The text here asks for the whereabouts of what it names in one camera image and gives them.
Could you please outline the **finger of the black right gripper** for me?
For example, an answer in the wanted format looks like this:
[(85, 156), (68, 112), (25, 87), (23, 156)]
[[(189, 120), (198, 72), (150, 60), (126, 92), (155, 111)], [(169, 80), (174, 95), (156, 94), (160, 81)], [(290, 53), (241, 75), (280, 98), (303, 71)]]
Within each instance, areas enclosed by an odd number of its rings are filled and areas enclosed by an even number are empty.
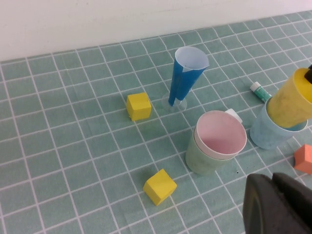
[(305, 73), (304, 78), (312, 84), (312, 65), (308, 67), (308, 71)]

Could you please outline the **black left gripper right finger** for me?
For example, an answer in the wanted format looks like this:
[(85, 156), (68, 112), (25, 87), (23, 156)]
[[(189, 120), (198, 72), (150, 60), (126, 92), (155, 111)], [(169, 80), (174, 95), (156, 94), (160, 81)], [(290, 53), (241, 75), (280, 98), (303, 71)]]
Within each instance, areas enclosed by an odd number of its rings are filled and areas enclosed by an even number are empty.
[(272, 181), (294, 211), (297, 219), (312, 233), (312, 190), (284, 173), (274, 173)]

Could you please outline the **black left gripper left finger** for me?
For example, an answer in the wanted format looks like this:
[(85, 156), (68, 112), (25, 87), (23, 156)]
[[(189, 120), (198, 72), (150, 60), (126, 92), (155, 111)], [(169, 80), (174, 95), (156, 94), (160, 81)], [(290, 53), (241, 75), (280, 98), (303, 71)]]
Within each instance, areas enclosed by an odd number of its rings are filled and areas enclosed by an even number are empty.
[(243, 202), (247, 234), (306, 234), (308, 228), (296, 218), (284, 196), (263, 174), (247, 176)]

